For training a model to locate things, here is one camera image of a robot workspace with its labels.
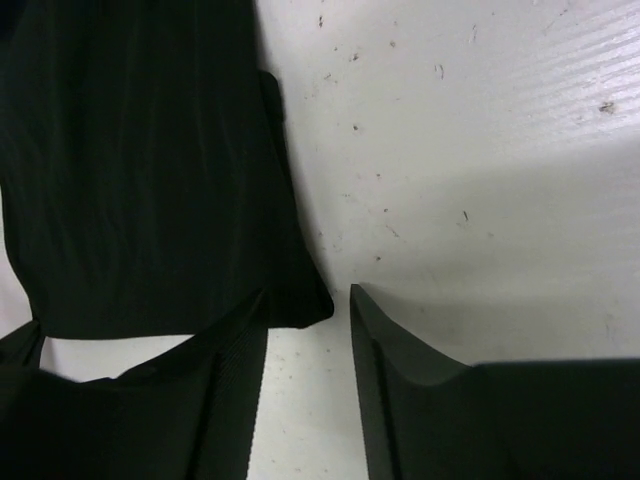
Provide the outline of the black tank top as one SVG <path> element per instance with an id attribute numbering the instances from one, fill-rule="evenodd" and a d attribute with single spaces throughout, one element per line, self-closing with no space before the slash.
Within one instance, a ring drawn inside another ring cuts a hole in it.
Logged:
<path id="1" fill-rule="evenodd" d="M 330 318 L 250 1 L 29 1 L 1 80 L 9 261 L 49 337 Z"/>

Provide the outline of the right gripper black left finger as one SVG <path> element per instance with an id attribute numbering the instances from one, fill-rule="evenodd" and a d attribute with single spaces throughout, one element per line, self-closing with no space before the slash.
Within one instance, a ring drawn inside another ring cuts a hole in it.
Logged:
<path id="1" fill-rule="evenodd" d="M 39 366 L 31 321 L 1 341 L 5 479 L 243 479 L 267 346 L 262 292 L 117 378 Z"/>

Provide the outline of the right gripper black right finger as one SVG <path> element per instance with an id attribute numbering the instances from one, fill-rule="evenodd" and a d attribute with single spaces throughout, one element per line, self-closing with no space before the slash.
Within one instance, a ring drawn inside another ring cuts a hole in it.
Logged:
<path id="1" fill-rule="evenodd" d="M 350 320 L 372 479 L 635 479 L 635 359 L 469 366 L 395 323 L 360 286 Z"/>

